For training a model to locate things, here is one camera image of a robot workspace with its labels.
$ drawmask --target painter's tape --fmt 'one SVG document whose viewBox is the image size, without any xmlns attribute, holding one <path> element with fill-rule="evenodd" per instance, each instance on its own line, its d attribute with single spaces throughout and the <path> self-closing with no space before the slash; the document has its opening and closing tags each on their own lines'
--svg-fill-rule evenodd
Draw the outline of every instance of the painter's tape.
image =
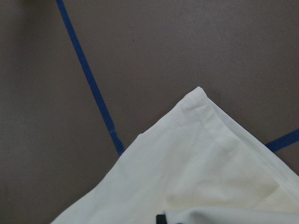
<svg viewBox="0 0 299 224">
<path fill-rule="evenodd" d="M 297 141 L 299 141 L 299 129 L 291 133 L 288 133 L 280 137 L 279 139 L 269 142 L 268 144 L 266 144 L 266 147 L 270 149 L 272 152 L 275 152 Z"/>
<path fill-rule="evenodd" d="M 92 71 L 88 65 L 88 62 L 87 62 L 87 59 L 83 53 L 83 50 L 81 48 L 81 45 L 79 43 L 79 40 L 77 38 L 77 35 L 75 33 L 75 30 L 71 24 L 71 20 L 67 14 L 67 11 L 66 11 L 66 8 L 64 6 L 64 3 L 62 0 L 56 0 L 57 2 L 57 5 L 58 5 L 58 8 L 59 8 L 59 11 L 60 11 L 60 14 L 62 16 L 62 19 L 64 21 L 64 24 L 65 24 L 65 27 L 67 29 L 67 32 L 69 33 L 69 36 L 70 36 L 70 39 L 71 39 L 71 42 L 74 46 L 74 49 L 76 51 L 76 54 L 77 54 L 77 57 L 81 63 L 81 66 L 82 66 L 82 69 L 83 69 L 83 72 L 85 74 L 85 77 L 88 81 L 88 84 L 90 86 L 90 89 L 91 91 L 93 92 L 93 97 L 98 105 L 98 108 L 102 114 L 102 117 L 103 117 L 103 120 L 106 124 L 106 127 L 109 131 L 109 134 L 111 136 L 111 139 L 116 147 L 116 150 L 117 150 L 117 153 L 119 155 L 121 155 L 123 152 L 124 152 L 124 146 L 121 142 L 121 140 L 119 139 L 118 135 L 117 135 L 117 132 L 115 130 L 115 126 L 114 126 L 114 123 L 111 119 L 111 116 L 109 114 L 109 111 L 106 107 L 106 104 L 104 102 L 104 99 L 101 95 L 101 92 L 94 80 L 94 77 L 93 77 L 93 74 L 92 74 Z"/>
</svg>

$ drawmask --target white cloth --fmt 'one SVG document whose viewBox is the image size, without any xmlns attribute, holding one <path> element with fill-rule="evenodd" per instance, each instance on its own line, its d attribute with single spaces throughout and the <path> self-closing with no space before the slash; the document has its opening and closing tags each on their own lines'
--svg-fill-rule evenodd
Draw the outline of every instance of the white cloth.
<svg viewBox="0 0 299 224">
<path fill-rule="evenodd" d="M 221 215 L 219 207 L 244 209 L 247 221 L 251 210 L 296 217 L 299 177 L 198 87 L 140 134 L 98 186 L 53 224 L 154 224 L 164 211 L 174 223 L 192 208 Z"/>
<path fill-rule="evenodd" d="M 298 224 L 299 215 L 236 209 L 198 207 L 185 211 L 167 211 L 167 224 Z"/>
</svg>

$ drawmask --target gray floor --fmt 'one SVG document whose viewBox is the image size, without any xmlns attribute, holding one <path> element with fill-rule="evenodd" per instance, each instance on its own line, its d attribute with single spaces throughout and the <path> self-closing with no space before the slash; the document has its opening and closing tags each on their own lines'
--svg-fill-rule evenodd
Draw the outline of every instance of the gray floor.
<svg viewBox="0 0 299 224">
<path fill-rule="evenodd" d="M 118 156 L 55 1 L 24 2 L 0 3 L 0 223 L 46 224 Z M 298 1 L 64 2 L 125 147 L 196 86 L 263 143 L 299 128 Z"/>
</svg>

